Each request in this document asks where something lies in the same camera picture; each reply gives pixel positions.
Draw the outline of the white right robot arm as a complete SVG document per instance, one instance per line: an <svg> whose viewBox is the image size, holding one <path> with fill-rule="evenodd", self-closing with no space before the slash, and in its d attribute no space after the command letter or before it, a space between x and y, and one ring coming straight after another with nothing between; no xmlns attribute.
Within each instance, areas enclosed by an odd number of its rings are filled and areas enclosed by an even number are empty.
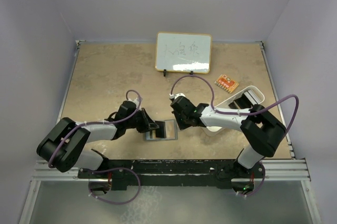
<svg viewBox="0 0 337 224"><path fill-rule="evenodd" d="M265 157L273 157L286 133L286 127L262 105L246 109L220 109L200 103L197 106L183 94L171 95L171 108L180 130L189 127L221 127L242 132L249 142L238 155L234 171L247 177L253 166Z"/></svg>

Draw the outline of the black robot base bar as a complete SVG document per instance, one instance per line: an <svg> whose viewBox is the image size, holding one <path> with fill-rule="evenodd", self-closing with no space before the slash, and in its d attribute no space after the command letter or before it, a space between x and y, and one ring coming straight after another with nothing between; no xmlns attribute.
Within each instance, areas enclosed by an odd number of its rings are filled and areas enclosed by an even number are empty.
<svg viewBox="0 0 337 224"><path fill-rule="evenodd" d="M126 190L129 186L215 187L251 192L255 179L264 179L265 168L258 162L251 169L235 159L209 160L113 160L97 171L80 169L80 179L88 179L95 190Z"/></svg>

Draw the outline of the grey card holder wallet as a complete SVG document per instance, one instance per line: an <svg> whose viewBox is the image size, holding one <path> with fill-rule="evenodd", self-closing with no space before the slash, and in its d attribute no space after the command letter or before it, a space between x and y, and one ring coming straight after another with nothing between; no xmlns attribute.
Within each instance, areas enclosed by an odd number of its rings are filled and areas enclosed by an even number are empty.
<svg viewBox="0 0 337 224"><path fill-rule="evenodd" d="M178 127L176 120L156 120L159 128L145 134L146 141L178 140Z"/></svg>

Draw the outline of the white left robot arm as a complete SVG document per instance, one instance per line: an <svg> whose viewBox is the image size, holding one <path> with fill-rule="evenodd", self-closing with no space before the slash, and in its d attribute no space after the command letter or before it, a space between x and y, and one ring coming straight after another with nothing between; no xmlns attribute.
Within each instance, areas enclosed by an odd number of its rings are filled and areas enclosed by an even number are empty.
<svg viewBox="0 0 337 224"><path fill-rule="evenodd" d="M89 169L95 177L102 178L108 173L108 158L95 149L85 150L86 143L116 140L128 129L144 134L159 128L137 102L126 100L102 121L77 123L62 118L38 145L36 153L60 172L76 167Z"/></svg>

